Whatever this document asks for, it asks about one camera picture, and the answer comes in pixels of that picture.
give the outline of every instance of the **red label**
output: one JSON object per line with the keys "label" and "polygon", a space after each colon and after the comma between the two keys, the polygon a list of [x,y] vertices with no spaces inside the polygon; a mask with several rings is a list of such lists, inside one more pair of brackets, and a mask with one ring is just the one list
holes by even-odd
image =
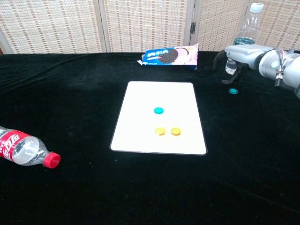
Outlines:
{"label": "red label", "polygon": [[0,157],[13,161],[13,152],[17,144],[29,136],[21,131],[12,130],[0,137]]}

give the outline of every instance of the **white board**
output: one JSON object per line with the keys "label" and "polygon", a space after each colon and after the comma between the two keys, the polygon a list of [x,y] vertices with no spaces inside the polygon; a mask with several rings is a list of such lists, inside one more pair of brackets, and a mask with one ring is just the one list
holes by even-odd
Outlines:
{"label": "white board", "polygon": [[[158,107],[163,108],[162,114],[154,112]],[[157,128],[165,133],[157,135]],[[173,128],[179,128],[180,134],[173,135]],[[206,145],[192,83],[129,82],[110,148],[204,155]]]}

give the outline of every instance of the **blue disc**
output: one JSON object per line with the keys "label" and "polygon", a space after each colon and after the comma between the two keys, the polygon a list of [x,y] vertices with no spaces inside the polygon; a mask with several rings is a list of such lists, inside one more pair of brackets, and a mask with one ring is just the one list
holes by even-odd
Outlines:
{"label": "blue disc", "polygon": [[161,107],[157,107],[157,108],[154,109],[154,112],[155,112],[156,114],[162,114],[162,113],[164,112],[164,109],[161,108]]}
{"label": "blue disc", "polygon": [[235,89],[235,88],[230,88],[230,89],[228,89],[228,91],[229,91],[229,93],[230,94],[233,94],[233,95],[236,95],[239,91],[237,90],[237,89]]}

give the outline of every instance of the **red bottle cap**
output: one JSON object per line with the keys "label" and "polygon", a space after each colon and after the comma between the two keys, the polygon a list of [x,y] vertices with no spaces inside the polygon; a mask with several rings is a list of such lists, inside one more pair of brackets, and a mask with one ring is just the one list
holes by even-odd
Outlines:
{"label": "red bottle cap", "polygon": [[57,167],[59,163],[60,163],[60,155],[54,152],[50,152],[48,155],[46,155],[44,159],[44,166],[51,169]]}

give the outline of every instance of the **white bottle cap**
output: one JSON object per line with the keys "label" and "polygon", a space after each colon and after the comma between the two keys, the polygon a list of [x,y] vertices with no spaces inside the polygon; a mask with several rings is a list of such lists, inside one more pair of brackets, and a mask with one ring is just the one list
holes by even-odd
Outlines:
{"label": "white bottle cap", "polygon": [[252,3],[250,12],[252,13],[260,13],[263,10],[263,4],[262,3]]}

